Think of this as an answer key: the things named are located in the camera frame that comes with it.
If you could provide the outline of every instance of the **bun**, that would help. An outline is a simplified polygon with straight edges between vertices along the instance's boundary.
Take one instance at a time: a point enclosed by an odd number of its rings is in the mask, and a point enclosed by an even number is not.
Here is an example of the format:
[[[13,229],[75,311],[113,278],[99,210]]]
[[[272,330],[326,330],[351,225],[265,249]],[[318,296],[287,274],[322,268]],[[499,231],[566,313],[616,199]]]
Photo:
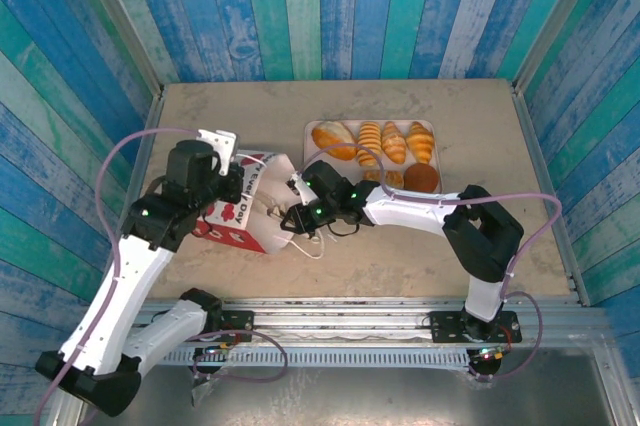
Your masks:
[[[313,142],[320,149],[339,143],[355,143],[356,138],[353,137],[349,128],[340,121],[324,121],[318,124],[311,131]],[[327,151],[327,154],[343,161],[351,161],[356,157],[355,146],[344,146],[334,148]]]
[[[365,121],[362,123],[360,126],[360,134],[358,135],[358,144],[366,146],[380,156],[382,154],[380,125],[373,121]],[[376,158],[363,149],[358,150],[356,157],[358,158],[358,163],[360,163],[360,166],[362,167],[376,166],[378,164]]]
[[[433,148],[435,147],[435,139],[433,134],[417,121],[411,123],[411,128],[407,135],[407,145],[411,150],[411,154],[416,158],[416,161],[425,164],[431,161]]]
[[[382,130],[382,149],[396,164],[404,164],[407,157],[407,143],[393,121],[387,121]]]
[[[370,169],[368,171],[365,171],[362,179],[366,179],[367,181],[377,181],[379,183],[380,170]],[[404,178],[402,177],[402,173],[400,171],[385,171],[384,183],[390,188],[395,188],[395,189],[404,188]]]

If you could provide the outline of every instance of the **beige table surface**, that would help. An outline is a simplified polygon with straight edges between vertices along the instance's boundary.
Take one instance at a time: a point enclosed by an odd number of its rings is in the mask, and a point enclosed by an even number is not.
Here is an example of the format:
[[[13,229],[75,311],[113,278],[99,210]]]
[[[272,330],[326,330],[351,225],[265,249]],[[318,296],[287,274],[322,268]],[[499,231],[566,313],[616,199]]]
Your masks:
[[[283,152],[300,166],[309,121],[389,118],[434,125],[445,192],[468,184],[492,194],[539,190],[502,80],[175,84],[168,87],[160,126],[234,131],[241,148]],[[145,185],[164,173],[179,139],[156,138]],[[547,218],[536,200],[503,204],[524,226],[525,238]],[[176,298],[191,287],[223,298],[465,296],[467,286],[446,239],[385,226],[328,241],[319,261],[292,246],[269,256],[189,236],[151,296]],[[518,264],[510,289],[569,293],[551,233]]]

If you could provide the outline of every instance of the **pastry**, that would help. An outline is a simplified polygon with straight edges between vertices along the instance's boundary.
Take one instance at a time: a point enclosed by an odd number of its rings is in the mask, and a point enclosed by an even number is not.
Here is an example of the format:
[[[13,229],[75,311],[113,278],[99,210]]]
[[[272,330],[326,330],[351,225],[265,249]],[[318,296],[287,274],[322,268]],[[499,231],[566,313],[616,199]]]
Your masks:
[[[416,163],[404,172],[404,189],[420,193],[433,193],[440,183],[440,176],[432,166]]]
[[[358,135],[358,144],[366,146],[373,150],[378,156],[382,154],[382,136],[380,132],[380,125],[373,121],[365,121],[360,126],[360,134]],[[367,153],[364,149],[359,149],[356,157],[360,166],[367,168],[370,166],[376,166],[378,163],[376,158]]]
[[[339,143],[356,142],[356,138],[353,137],[349,128],[340,121],[324,121],[318,124],[313,128],[313,131],[311,131],[311,137],[313,138],[313,142],[316,143],[316,146],[320,149]],[[328,150],[327,154],[343,161],[351,161],[356,157],[356,147],[343,146],[340,148],[333,148]]]
[[[367,181],[377,181],[379,183],[380,170],[370,169],[368,171],[365,171],[362,179],[366,179]],[[400,171],[385,171],[384,184],[386,184],[390,188],[402,189],[404,187],[404,179],[402,178],[402,173]]]
[[[435,139],[431,131],[417,121],[411,123],[411,128],[407,135],[407,145],[411,150],[411,154],[416,158],[416,161],[426,164],[431,161],[433,148],[435,147]]]
[[[396,164],[404,164],[407,157],[407,143],[393,121],[387,121],[382,130],[382,149]]]

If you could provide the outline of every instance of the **blue wooden wall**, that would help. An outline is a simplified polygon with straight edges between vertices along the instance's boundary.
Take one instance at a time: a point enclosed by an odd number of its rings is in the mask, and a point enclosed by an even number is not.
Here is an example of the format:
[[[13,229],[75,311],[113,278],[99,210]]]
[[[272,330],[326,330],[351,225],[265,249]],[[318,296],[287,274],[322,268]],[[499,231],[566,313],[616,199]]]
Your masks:
[[[578,0],[525,97],[585,286],[640,377],[640,0]]]
[[[0,0],[0,424],[30,424],[57,349],[102,278],[102,160],[142,129],[151,94],[99,0]],[[104,184],[112,224],[137,145]]]
[[[556,0],[120,0],[162,83],[512,79]]]

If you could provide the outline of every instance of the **tray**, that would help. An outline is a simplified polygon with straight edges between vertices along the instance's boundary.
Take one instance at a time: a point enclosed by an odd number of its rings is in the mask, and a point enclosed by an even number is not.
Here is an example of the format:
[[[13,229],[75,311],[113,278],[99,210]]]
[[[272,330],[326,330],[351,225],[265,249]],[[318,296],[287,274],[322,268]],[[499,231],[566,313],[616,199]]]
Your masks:
[[[367,119],[358,119],[358,120],[347,119],[340,122],[344,124],[347,128],[349,128],[353,133],[354,137],[357,139],[358,133],[360,131],[360,125],[366,121],[373,121],[375,123],[378,123],[381,129],[384,127],[384,124],[387,121],[393,121],[394,123],[396,123],[396,126],[398,127],[400,132],[405,135],[405,137],[409,132],[411,123],[413,123],[414,121],[417,121],[418,123],[422,124],[425,128],[427,128],[431,132],[431,134],[433,134],[433,138],[435,140],[435,145],[433,148],[433,156],[431,157],[431,161],[429,161],[429,164],[432,167],[434,167],[436,171],[438,171],[438,175],[440,176],[440,182],[438,183],[438,187],[436,188],[434,193],[442,193],[443,191],[442,171],[440,170],[440,160],[438,158],[438,138],[435,135],[433,125],[429,121],[424,121],[420,119],[402,119],[402,120],[393,120],[393,119],[386,120],[385,119],[383,121],[367,120]],[[311,131],[313,131],[313,128],[315,128],[318,124],[322,122],[324,121],[311,121],[304,128],[304,161],[305,162],[307,161],[308,158],[311,157],[312,154],[320,150],[320,148],[318,148],[316,144],[313,142],[313,138],[311,137]],[[362,180],[362,175],[364,174],[365,169],[362,168],[360,164],[358,164],[357,159],[353,159],[351,161],[342,161],[326,153],[319,156],[318,159],[322,159],[323,161],[326,161],[327,163],[329,163],[331,166],[335,168],[336,171],[338,171],[341,175],[348,178],[349,181],[351,181],[352,183],[357,183],[358,181]],[[382,165],[384,166],[385,170],[401,171],[402,173],[404,173],[409,166],[417,163],[417,161],[415,160],[415,158],[411,154],[411,151],[408,148],[407,148],[407,158],[404,164],[394,163],[389,158],[387,158],[387,156],[384,153],[382,154],[381,159],[382,159]]]

